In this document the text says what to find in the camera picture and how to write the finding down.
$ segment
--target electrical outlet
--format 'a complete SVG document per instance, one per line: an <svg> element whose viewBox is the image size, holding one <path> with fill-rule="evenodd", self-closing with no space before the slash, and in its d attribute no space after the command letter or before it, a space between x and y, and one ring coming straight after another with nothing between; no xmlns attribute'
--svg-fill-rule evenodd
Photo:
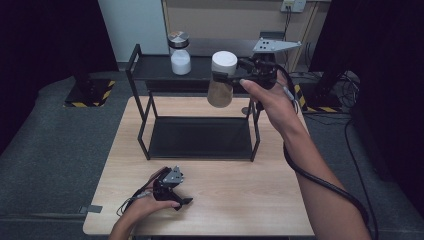
<svg viewBox="0 0 424 240"><path fill-rule="evenodd" d="M281 12L288 12L289 8L293 9L295 0L284 0L281 5Z"/></svg>
<svg viewBox="0 0 424 240"><path fill-rule="evenodd" d="M284 0L281 5L281 12L301 13L305 9L306 0Z"/></svg>

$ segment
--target glass jar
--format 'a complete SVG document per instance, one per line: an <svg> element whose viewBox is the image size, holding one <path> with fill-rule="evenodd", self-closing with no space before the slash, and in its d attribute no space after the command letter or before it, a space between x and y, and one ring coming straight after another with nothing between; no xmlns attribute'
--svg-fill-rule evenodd
<svg viewBox="0 0 424 240"><path fill-rule="evenodd" d="M188 52L189 36L185 32L176 31L168 34L169 55L172 72L184 75L191 71L190 53Z"/></svg>

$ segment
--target hazard tape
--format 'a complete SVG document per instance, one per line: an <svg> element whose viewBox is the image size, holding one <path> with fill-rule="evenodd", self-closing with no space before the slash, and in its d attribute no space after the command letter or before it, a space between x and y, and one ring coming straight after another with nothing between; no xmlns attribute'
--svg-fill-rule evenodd
<svg viewBox="0 0 424 240"><path fill-rule="evenodd" d="M299 101L300 108L303 112L343 112L342 108L331 108L331 107L308 107L308 104L303 96L302 90L299 85L294 85L297 99Z"/></svg>
<svg viewBox="0 0 424 240"><path fill-rule="evenodd" d="M110 81L109 85L107 86L105 93L103 94L102 100L98 102L90 102L90 101L84 101L84 102L65 102L63 104L64 107L101 107L106 103L106 100L108 99L110 92L112 91L112 88L115 84L115 81Z"/></svg>

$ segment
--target wooden table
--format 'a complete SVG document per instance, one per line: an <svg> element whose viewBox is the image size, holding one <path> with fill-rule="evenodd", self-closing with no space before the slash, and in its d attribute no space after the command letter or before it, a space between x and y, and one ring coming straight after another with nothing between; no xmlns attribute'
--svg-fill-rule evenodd
<svg viewBox="0 0 424 240"><path fill-rule="evenodd" d="M146 104L147 97L141 98ZM161 115L243 116L248 99L234 98L217 109L202 97L155 97ZM149 116L145 142L153 129ZM92 205L101 213L88 213L84 232L108 235L118 220L116 210L163 166L180 166L184 182L174 191L193 197L179 211L165 209L142 221L134 235L190 236L298 236L313 235L295 173L287 165L282 138L265 112L259 119L261 143L254 162L249 160L155 159L146 160L137 141L141 118L130 98L106 161Z"/></svg>

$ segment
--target jar lid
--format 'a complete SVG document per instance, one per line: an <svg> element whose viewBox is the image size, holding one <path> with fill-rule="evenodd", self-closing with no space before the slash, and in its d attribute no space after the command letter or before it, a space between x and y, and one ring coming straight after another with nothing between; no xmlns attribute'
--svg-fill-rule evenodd
<svg viewBox="0 0 424 240"><path fill-rule="evenodd" d="M172 48L180 49L188 46L188 33L176 31L168 34L168 45Z"/></svg>

